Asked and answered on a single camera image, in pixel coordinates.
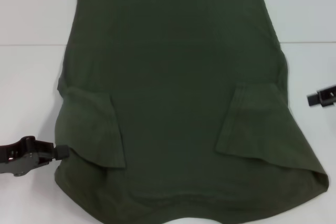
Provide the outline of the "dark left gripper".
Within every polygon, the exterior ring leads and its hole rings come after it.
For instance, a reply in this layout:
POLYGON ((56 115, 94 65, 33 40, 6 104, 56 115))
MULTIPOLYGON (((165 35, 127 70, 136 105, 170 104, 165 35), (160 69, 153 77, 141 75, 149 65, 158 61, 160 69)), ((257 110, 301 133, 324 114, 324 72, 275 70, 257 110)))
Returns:
POLYGON ((18 142, 1 145, 1 174, 24 176, 31 170, 48 165, 49 161, 62 160, 70 155, 67 145, 38 141, 34 136, 25 136, 18 142))

